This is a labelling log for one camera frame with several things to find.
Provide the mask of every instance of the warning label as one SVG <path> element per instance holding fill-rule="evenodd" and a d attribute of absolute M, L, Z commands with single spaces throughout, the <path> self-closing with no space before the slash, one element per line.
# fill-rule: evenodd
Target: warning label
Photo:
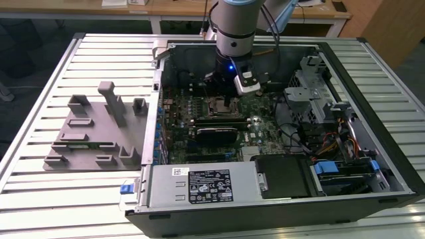
<path fill-rule="evenodd" d="M 189 202 L 191 204 L 231 201 L 233 191 L 227 169 L 189 172 Z"/>

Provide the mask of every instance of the white table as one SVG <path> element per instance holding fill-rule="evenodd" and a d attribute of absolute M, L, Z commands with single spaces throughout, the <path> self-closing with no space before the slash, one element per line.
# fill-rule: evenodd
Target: white table
<path fill-rule="evenodd" d="M 149 100 L 155 75 L 150 61 L 158 39 L 199 40 L 194 35 L 86 34 L 73 39 L 0 163 L 0 238 L 146 239 L 119 211 L 119 185 L 138 171 L 61 173 L 42 170 L 42 158 L 69 109 L 71 94 L 102 100 L 97 84 L 107 78 L 122 101 Z M 257 37 L 270 41 L 270 37 Z M 418 174 L 425 178 L 425 108 L 367 44 L 355 39 L 281 38 L 326 41 L 382 120 Z M 340 99 L 340 88 L 335 86 Z M 134 199 L 125 200 L 130 205 Z M 423 238 L 425 201 L 380 211 L 354 223 L 223 233 L 217 238 Z"/>

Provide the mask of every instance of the metal bracket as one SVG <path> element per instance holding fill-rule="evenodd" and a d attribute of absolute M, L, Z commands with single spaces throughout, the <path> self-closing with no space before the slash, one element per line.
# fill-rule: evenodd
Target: metal bracket
<path fill-rule="evenodd" d="M 267 190 L 267 184 L 266 184 L 266 180 L 265 180 L 265 175 L 263 173 L 257 173 L 258 176 L 258 186 L 259 186 L 259 190 L 261 192 Z"/>
<path fill-rule="evenodd" d="M 290 101 L 308 101 L 310 99 L 319 99 L 319 94 L 310 89 L 302 87 L 289 87 L 285 89 L 285 94 Z"/>
<path fill-rule="evenodd" d="M 153 41 L 151 46 L 151 55 L 153 55 L 153 61 L 151 66 L 158 69 L 159 67 L 159 61 L 163 57 L 169 56 L 169 50 L 167 50 L 167 41 L 166 40 L 155 40 Z"/>

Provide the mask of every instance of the floor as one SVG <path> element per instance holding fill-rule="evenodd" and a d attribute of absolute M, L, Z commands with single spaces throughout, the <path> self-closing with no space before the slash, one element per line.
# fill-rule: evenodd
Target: floor
<path fill-rule="evenodd" d="M 11 102 L 0 100 L 0 159 L 30 111 L 31 104 L 47 81 L 73 34 L 75 32 L 151 33 L 147 21 L 66 20 L 62 23 L 62 28 L 58 28 L 53 20 L 33 20 L 33 25 L 42 39 L 42 47 L 27 52 L 35 64 L 33 74 L 19 79 L 11 79 L 0 71 L 0 81 L 14 94 Z M 161 22 L 161 27 L 163 34 L 198 34 L 201 23 L 194 22 L 187 25 L 186 22 Z M 0 46 L 9 40 L 9 36 L 0 28 Z M 420 82 L 420 79 L 425 79 L 423 65 L 425 44 L 418 44 L 402 66 L 395 69 L 395 73 L 422 103 L 425 103 L 425 84 Z"/>

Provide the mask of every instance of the red wire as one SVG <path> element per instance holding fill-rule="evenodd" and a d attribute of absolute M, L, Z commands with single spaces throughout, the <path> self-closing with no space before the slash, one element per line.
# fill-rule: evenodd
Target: red wire
<path fill-rule="evenodd" d="M 331 134 L 336 134 L 335 132 L 331 132 L 331 133 L 326 133 L 324 134 L 324 137 L 323 137 L 323 144 L 320 145 L 322 147 L 324 146 L 324 144 L 326 144 L 326 137 L 327 137 L 327 135 L 331 135 Z"/>

